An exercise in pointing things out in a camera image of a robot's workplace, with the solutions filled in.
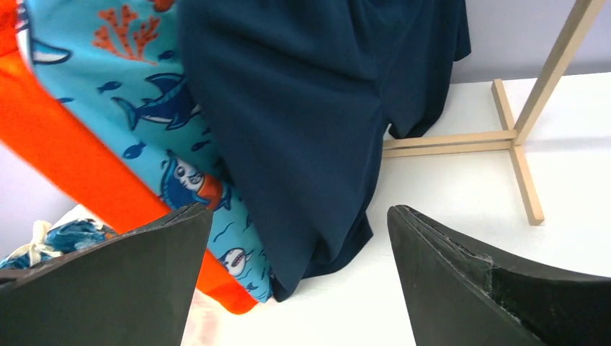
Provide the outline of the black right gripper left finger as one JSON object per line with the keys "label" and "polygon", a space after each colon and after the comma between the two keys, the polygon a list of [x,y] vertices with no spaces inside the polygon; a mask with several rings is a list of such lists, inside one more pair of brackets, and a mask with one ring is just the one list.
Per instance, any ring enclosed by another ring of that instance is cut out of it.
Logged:
{"label": "black right gripper left finger", "polygon": [[213,220],[191,204],[24,270],[1,271],[3,345],[179,345]]}

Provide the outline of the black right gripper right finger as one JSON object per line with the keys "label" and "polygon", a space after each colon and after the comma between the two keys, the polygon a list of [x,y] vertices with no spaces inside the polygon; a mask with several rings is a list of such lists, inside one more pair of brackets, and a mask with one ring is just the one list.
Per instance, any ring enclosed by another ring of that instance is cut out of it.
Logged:
{"label": "black right gripper right finger", "polygon": [[610,279],[544,265],[410,208],[387,212],[418,345],[608,345]]}

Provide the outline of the blue leaf print shorts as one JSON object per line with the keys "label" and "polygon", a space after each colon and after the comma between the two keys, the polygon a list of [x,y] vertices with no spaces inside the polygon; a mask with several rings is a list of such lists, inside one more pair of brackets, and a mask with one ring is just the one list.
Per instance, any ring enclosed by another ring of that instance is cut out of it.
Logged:
{"label": "blue leaf print shorts", "polygon": [[1,260],[2,269],[24,270],[41,262],[100,244],[117,232],[91,218],[80,218],[60,226],[36,221],[29,243],[15,249]]}

